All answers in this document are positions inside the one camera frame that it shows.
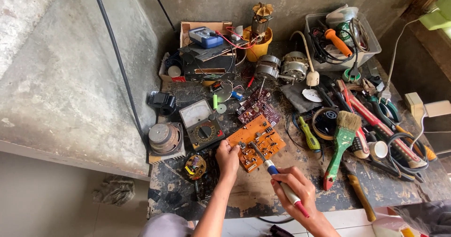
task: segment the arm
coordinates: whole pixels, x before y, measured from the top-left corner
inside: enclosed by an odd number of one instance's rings
[[[288,214],[301,223],[314,237],[340,237],[324,214],[316,209],[313,183],[295,166],[278,168],[277,170],[280,174],[272,175],[271,185]],[[278,182],[285,182],[298,195],[302,205],[310,215],[309,218],[304,217],[301,211],[290,203]]]
[[[239,151],[238,145],[232,149],[226,140],[221,141],[216,152],[216,160],[221,173],[219,182],[213,191],[202,218],[194,230],[193,237],[221,236],[227,201],[229,200],[230,191],[235,184],[236,171],[238,171],[240,166]]]

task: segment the blue multimeter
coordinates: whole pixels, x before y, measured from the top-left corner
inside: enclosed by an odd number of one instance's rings
[[[188,31],[189,39],[192,42],[199,44],[204,49],[222,45],[224,39],[219,35],[210,36],[210,33],[215,32],[205,26]]]

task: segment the paint brush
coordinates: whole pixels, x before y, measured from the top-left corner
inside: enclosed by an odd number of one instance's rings
[[[338,167],[345,150],[352,145],[355,132],[362,126],[360,116],[346,111],[338,112],[334,142],[335,153],[324,175],[324,190],[329,190],[337,178]]]

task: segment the wooden workbench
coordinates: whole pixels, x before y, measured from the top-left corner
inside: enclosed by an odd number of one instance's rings
[[[292,50],[291,46],[276,42],[270,44],[268,53],[282,58],[284,54]],[[375,60],[373,60],[373,63],[378,65],[381,77],[386,79],[386,73],[381,69],[379,63]],[[363,70],[368,69],[366,64],[362,65],[362,68]],[[248,81],[248,79],[241,80],[240,75],[237,75],[233,82],[234,86],[239,84],[245,86]],[[243,95],[249,96],[259,86],[260,81],[255,80],[251,88],[246,90]],[[274,164],[279,167],[295,165],[313,182],[317,188],[316,205],[318,210],[324,212],[362,208],[349,185],[348,178],[343,175],[341,170],[338,172],[332,188],[328,191],[323,190],[323,176],[333,154],[332,148],[325,150],[325,158],[322,161],[320,154],[314,154],[296,146],[285,132],[286,118],[287,116],[290,117],[290,114],[294,111],[293,106],[279,90],[279,84],[276,82],[266,82],[265,88],[272,92],[270,105],[283,116],[275,129],[287,143],[271,158]],[[420,128],[415,123],[413,116],[405,109],[402,97],[393,86],[390,88],[392,101],[398,107],[403,118],[401,126],[413,134],[417,134]],[[163,83],[162,91],[172,92],[176,95],[177,106],[180,109],[203,98],[211,102],[212,97],[212,93],[199,83]],[[227,105],[227,112],[221,115],[215,114],[227,137],[238,130],[242,124],[234,111],[239,106],[238,101],[230,99],[225,104]],[[159,121],[181,122],[181,118],[179,114],[174,114],[170,118],[160,117]],[[296,134],[297,130],[292,124],[289,131],[297,142],[301,142],[303,137]],[[422,137],[421,140],[429,145],[425,137]],[[188,152],[193,151],[190,145],[186,145],[185,148]],[[439,161],[431,162],[424,172],[425,183],[408,183],[399,181],[395,177],[368,165],[364,160],[355,157],[353,159],[360,182],[374,207],[451,199],[451,183]],[[198,202],[195,199],[194,182],[190,181],[185,173],[184,163],[185,159],[166,160],[164,163],[153,166],[149,189],[150,217],[160,213],[175,213],[187,220],[200,219],[208,201]],[[237,180],[227,204],[226,218],[284,214],[285,210],[281,207],[279,199],[269,183],[270,178],[270,175],[262,167],[247,173],[240,166]]]

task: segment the battery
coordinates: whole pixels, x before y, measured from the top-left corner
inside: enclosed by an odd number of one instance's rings
[[[211,92],[215,92],[215,91],[221,90],[222,88],[223,87],[222,87],[221,81],[217,81],[216,83],[210,85],[210,91]]]

